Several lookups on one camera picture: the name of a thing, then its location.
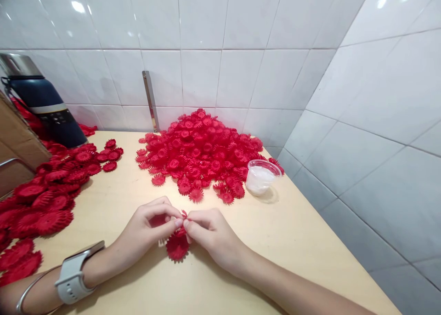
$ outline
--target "clear plastic cup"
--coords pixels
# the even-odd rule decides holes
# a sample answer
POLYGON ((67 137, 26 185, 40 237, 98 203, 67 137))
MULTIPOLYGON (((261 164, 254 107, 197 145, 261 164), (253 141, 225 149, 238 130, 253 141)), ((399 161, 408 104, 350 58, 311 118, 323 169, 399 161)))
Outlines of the clear plastic cup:
POLYGON ((280 169, 265 160, 251 160, 248 162, 248 176, 245 186, 253 195, 262 195, 268 190, 272 182, 282 175, 280 169))

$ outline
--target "table surface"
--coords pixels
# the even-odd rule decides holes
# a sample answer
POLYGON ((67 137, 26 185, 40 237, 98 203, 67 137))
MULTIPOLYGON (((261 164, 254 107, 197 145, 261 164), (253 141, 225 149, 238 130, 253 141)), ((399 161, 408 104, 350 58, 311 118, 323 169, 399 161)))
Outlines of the table surface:
MULTIPOLYGON (((43 252, 39 271, 59 265, 75 251, 96 241, 110 245, 135 209, 166 195, 178 209, 219 208, 240 239, 278 265, 320 284, 376 314, 399 314, 374 280, 285 175, 269 191, 226 206, 213 189, 194 204, 178 193, 170 177, 154 187, 138 168, 136 151, 142 132, 99 131, 89 138, 98 149, 114 138, 124 155, 118 168, 91 178, 75 199, 73 222, 50 238, 37 238, 43 252)), ((167 257, 164 244, 153 247, 126 272, 57 314, 280 314, 284 311, 259 291, 220 269, 208 253, 192 244, 183 262, 167 257)))

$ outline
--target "bangle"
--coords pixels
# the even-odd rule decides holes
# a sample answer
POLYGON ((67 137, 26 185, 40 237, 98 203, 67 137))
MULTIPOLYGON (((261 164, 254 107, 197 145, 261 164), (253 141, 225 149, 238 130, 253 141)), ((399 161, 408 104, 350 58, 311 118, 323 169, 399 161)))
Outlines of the bangle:
POLYGON ((26 298, 26 296, 28 295, 29 291, 31 290, 31 288, 34 287, 35 284, 37 284, 37 282, 42 279, 44 276, 46 276, 48 273, 50 273, 52 270, 59 268, 60 266, 54 267, 48 271, 46 271, 45 273, 41 274, 39 277, 37 277, 29 286, 28 288, 23 292, 22 296, 20 297, 20 300, 17 303, 17 313, 19 315, 26 315, 25 313, 23 313, 23 302, 24 299, 26 298))

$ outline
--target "navy blue thermos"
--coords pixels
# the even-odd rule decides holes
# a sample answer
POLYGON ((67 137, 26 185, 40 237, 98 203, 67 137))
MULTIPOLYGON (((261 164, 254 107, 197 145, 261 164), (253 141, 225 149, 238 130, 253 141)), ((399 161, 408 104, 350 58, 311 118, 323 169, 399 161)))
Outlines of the navy blue thermos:
POLYGON ((0 65, 7 85, 24 101, 28 109, 41 120, 49 134, 67 148, 87 142, 78 123, 60 95, 27 55, 0 53, 0 65))

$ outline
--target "right hand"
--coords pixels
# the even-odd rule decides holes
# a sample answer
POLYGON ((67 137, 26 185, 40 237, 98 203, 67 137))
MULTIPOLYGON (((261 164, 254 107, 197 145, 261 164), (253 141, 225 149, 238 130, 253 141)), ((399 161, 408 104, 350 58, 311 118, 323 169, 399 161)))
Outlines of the right hand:
POLYGON ((219 209, 191 211, 184 220, 184 228, 219 266, 240 276, 250 249, 234 233, 219 209))

